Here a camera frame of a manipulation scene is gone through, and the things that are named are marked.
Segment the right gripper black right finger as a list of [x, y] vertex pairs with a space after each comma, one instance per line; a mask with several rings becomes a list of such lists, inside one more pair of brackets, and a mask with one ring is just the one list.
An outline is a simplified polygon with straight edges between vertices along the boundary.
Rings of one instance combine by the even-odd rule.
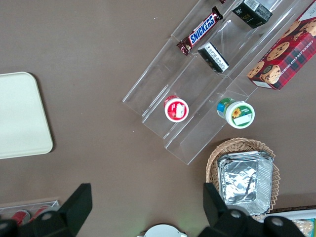
[[303, 233], [289, 219], [268, 216], [258, 222], [238, 209], [229, 209], [212, 183], [203, 184], [203, 209], [209, 226], [201, 237], [302, 237]]

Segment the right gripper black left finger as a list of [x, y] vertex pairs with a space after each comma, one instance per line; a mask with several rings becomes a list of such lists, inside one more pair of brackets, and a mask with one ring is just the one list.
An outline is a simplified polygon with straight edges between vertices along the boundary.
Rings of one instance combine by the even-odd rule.
[[13, 219], [0, 221], [2, 237], [75, 237], [92, 210], [90, 183], [82, 183], [58, 209], [47, 208], [19, 226]]

